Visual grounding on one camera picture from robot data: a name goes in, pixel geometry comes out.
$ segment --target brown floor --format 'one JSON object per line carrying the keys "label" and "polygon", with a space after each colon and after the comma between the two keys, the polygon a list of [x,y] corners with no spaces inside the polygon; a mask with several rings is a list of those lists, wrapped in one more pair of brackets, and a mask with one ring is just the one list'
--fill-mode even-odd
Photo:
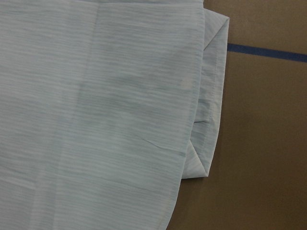
{"label": "brown floor", "polygon": [[[307,54],[306,0],[208,0],[229,43]],[[307,63],[228,52],[208,178],[182,180],[168,230],[307,230]]]}

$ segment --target folded cloth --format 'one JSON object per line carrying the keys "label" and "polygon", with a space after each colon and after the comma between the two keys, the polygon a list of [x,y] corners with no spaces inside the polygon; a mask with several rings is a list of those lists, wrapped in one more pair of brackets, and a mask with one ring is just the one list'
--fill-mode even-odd
{"label": "folded cloth", "polygon": [[165,230],[208,176],[228,18],[201,0],[0,2],[0,229]]}

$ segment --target floor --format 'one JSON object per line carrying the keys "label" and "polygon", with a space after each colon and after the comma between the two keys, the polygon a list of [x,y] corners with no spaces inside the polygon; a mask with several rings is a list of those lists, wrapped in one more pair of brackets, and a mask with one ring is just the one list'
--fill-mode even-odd
{"label": "floor", "polygon": [[209,177],[182,180],[168,230],[305,230],[307,1],[205,8],[230,17],[221,127]]}

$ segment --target light blue striped fabric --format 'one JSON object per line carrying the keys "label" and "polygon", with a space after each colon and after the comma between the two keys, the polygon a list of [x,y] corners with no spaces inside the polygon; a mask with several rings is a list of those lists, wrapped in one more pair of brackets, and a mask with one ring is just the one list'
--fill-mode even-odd
{"label": "light blue striped fabric", "polygon": [[200,0],[0,2],[0,230],[165,230],[208,176],[228,18]]}

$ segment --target fabric fold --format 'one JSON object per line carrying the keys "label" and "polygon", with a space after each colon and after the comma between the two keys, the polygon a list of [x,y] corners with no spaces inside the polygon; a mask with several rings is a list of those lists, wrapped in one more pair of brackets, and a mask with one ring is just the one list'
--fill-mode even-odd
{"label": "fabric fold", "polygon": [[200,94],[183,179],[209,176],[221,119],[229,18],[207,9],[204,15]]}

